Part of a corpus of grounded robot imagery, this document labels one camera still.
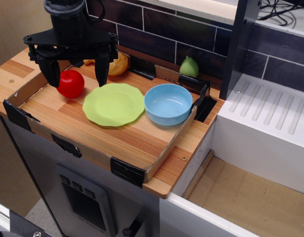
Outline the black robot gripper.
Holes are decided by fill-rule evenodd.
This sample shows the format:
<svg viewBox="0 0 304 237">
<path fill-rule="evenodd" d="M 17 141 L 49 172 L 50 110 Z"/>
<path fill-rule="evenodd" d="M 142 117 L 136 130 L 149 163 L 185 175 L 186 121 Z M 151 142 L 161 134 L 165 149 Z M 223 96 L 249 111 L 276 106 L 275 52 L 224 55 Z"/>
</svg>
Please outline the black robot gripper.
<svg viewBox="0 0 304 237">
<path fill-rule="evenodd" d="M 39 65 L 51 86 L 59 87 L 58 61 L 63 60 L 68 60 L 75 67 L 81 67 L 84 60 L 94 60 L 99 86 L 107 83 L 109 64 L 118 55 L 118 36 L 92 26 L 106 15 L 104 2 L 98 0 L 96 4 L 101 13 L 91 15 L 85 0 L 43 2 L 51 18 L 52 29 L 25 36 L 24 43 L 29 48 L 30 60 Z"/>
</svg>

